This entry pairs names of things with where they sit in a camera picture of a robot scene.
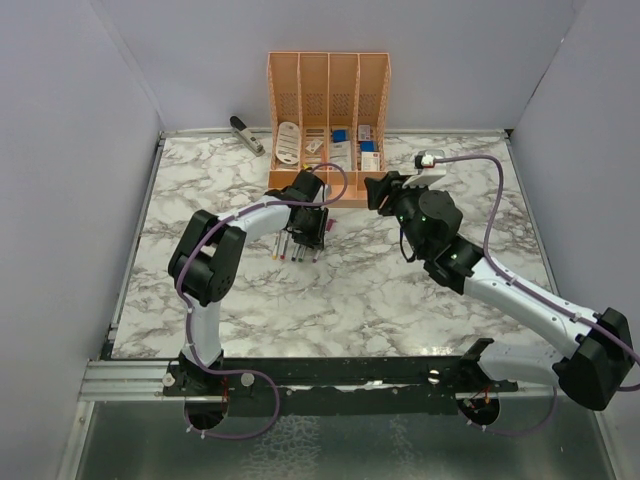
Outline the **green white pen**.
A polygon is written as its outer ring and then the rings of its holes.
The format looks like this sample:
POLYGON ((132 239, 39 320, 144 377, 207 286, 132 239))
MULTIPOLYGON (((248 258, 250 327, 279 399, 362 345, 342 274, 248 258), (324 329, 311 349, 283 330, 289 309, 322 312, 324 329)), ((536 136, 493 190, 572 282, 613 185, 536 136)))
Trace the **green white pen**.
POLYGON ((307 249, 308 249, 307 246, 301 246, 300 247, 300 250, 298 252, 298 257, 297 257, 297 261, 298 262, 303 262, 304 261, 307 249))

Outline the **blue white pen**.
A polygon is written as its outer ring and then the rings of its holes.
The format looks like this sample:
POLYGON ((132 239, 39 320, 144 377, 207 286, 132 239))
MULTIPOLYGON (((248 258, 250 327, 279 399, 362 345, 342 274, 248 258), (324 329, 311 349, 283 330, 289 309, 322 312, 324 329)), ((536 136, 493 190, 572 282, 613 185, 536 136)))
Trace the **blue white pen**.
POLYGON ((294 248, 294 251, 293 251, 293 254, 291 256, 291 261, 293 261, 293 262, 297 261, 299 255, 300 255, 301 249, 302 249, 302 245, 296 244, 296 246, 294 248))

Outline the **red white pen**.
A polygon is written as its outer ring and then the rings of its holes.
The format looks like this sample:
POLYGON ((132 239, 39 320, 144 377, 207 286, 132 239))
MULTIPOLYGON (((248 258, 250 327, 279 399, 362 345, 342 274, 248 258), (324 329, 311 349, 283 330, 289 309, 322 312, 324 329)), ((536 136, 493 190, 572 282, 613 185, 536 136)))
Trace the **red white pen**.
POLYGON ((289 244, 290 234, 288 231, 283 230, 281 232, 281 241, 278 251, 278 256, 280 260, 285 260, 287 258, 287 249, 289 244))

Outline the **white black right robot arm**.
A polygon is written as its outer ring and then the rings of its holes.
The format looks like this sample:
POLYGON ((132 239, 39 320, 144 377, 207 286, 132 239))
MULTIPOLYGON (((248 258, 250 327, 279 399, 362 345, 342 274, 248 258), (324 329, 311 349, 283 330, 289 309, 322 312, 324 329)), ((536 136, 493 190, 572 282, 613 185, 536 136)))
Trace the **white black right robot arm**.
POLYGON ((549 345, 489 341, 460 365, 461 383, 472 391, 494 380, 555 386, 582 407, 604 410, 633 365, 627 318, 573 304, 508 271, 459 234, 463 214, 448 192, 409 187, 408 179, 396 171, 365 179, 368 208, 398 221, 413 259, 438 285, 500 310, 549 345))

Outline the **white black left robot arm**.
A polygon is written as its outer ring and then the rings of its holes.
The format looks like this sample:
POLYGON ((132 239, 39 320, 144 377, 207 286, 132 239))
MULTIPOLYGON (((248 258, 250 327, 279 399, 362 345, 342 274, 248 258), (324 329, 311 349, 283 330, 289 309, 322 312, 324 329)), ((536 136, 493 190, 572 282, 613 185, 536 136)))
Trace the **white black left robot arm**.
POLYGON ((309 171, 236 211, 194 213, 169 261, 168 273, 186 303, 182 355, 192 364, 186 382, 206 395, 220 385, 221 300, 232 288, 244 247, 263 236, 286 237, 296 252, 324 249, 329 210, 325 183, 309 171))

